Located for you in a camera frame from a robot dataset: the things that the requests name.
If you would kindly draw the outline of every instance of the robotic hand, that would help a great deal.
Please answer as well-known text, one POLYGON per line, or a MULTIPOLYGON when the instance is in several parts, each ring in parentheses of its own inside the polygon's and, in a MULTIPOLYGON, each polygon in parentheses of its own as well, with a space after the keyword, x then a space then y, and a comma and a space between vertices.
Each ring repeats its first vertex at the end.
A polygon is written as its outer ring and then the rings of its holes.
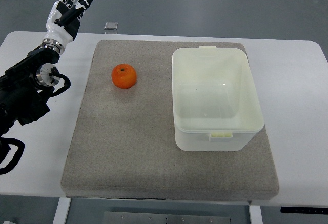
POLYGON ((62 54, 66 45, 75 40, 80 20, 93 0, 58 0, 54 3, 47 20, 48 33, 42 46, 51 47, 62 54))
POLYGON ((70 87, 69 79, 60 74, 54 64, 66 45, 75 40, 80 20, 92 1, 56 1, 46 23, 48 32, 40 46, 0 77, 0 163, 11 149, 9 145, 18 146, 13 159, 0 169, 0 174, 10 172, 24 151, 24 143, 18 139, 1 136, 16 120, 21 125, 37 121, 50 111, 46 104, 48 99, 70 87), (64 86, 54 92, 60 79, 64 80, 64 86))

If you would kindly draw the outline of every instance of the silver joint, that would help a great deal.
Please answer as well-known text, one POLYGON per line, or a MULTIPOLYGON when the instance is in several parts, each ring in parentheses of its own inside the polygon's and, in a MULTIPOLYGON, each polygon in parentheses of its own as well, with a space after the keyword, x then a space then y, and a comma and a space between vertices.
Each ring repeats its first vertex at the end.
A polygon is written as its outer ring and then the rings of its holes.
POLYGON ((60 78, 56 76, 49 76, 53 68, 57 69, 56 66, 51 63, 41 65, 36 72, 36 82, 45 87, 53 87, 57 85, 60 78))
POLYGON ((51 50, 54 50, 57 53, 63 53, 65 51, 64 46, 60 42, 50 38, 45 38, 42 41, 41 46, 44 48, 49 48, 51 50))

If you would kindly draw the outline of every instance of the small metal object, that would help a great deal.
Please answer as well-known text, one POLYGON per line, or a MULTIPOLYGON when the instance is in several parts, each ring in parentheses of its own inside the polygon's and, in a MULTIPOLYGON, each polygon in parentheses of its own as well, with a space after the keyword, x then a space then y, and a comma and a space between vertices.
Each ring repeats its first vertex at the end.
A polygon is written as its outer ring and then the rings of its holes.
POLYGON ((118 22, 106 22, 105 23, 105 30, 116 30, 118 22))
POLYGON ((57 53, 61 53, 65 51, 64 46, 60 42, 50 38, 45 38, 42 41, 41 46, 44 48, 50 48, 56 51, 57 53))
POLYGON ((46 63, 39 67, 36 72, 36 81, 40 85, 45 87, 53 87, 58 84, 60 78, 56 76, 49 76, 52 68, 56 68, 56 66, 51 63, 46 63))

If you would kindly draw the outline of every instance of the metal plate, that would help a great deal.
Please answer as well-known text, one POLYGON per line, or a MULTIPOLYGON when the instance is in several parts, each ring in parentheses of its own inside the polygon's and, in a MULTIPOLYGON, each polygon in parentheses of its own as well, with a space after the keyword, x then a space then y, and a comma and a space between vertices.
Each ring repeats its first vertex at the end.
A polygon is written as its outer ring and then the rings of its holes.
POLYGON ((102 224, 230 224, 229 217, 105 212, 102 224))
POLYGON ((118 22, 106 22, 104 29, 105 30, 116 30, 118 22))

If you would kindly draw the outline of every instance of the container handle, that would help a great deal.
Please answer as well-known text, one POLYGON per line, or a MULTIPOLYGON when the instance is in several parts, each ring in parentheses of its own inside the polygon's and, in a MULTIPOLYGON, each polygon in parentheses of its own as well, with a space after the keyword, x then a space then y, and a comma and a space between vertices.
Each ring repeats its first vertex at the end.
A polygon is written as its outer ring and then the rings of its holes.
POLYGON ((209 133, 210 142, 228 142, 233 138, 232 132, 209 133))

